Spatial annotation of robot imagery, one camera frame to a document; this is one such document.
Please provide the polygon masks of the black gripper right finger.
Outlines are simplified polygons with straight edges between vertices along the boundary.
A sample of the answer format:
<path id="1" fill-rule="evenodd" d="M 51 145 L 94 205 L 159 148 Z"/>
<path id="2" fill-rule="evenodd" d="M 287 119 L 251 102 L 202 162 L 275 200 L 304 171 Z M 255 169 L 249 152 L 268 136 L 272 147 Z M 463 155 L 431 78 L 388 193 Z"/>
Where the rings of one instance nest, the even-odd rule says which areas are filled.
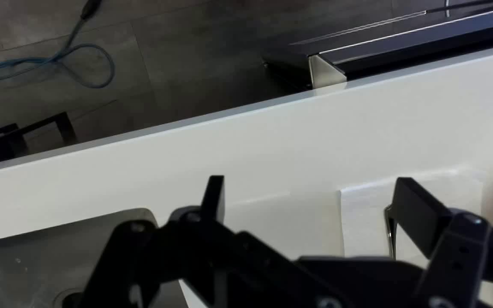
<path id="1" fill-rule="evenodd" d="M 414 304 L 477 308 L 481 282 L 493 282 L 493 225 L 469 210 L 450 208 L 414 178 L 397 178 L 383 210 L 388 255 L 397 258 L 397 229 L 426 256 Z"/>

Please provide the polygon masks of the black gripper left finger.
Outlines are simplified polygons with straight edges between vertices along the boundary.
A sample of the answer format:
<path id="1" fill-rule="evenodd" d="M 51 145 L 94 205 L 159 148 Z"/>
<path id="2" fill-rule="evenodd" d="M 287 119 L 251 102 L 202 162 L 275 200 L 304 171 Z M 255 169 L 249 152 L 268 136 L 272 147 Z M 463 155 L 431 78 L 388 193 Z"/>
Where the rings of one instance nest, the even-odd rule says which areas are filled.
<path id="1" fill-rule="evenodd" d="M 176 208 L 164 225 L 118 224 L 77 308 L 147 308 L 167 282 L 184 280 L 208 308 L 291 308 L 292 299 L 255 268 L 260 253 L 222 224 L 224 176 L 202 202 Z"/>

